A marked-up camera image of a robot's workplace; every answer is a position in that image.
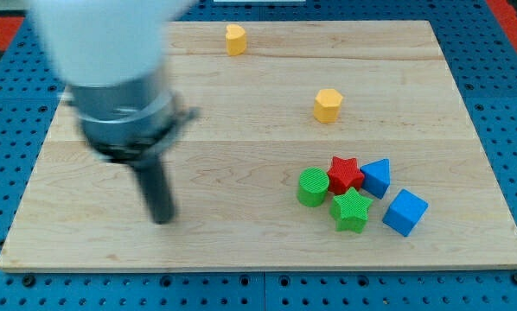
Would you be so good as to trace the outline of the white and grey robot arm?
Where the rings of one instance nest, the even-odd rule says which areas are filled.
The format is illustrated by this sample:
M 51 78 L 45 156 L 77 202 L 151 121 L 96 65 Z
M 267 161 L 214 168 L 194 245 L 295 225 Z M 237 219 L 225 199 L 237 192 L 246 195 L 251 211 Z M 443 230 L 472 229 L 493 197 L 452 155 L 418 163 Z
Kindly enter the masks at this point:
M 163 28 L 190 0 L 33 0 L 36 33 L 69 85 L 87 142 L 112 162 L 171 146 L 190 115 L 168 86 Z

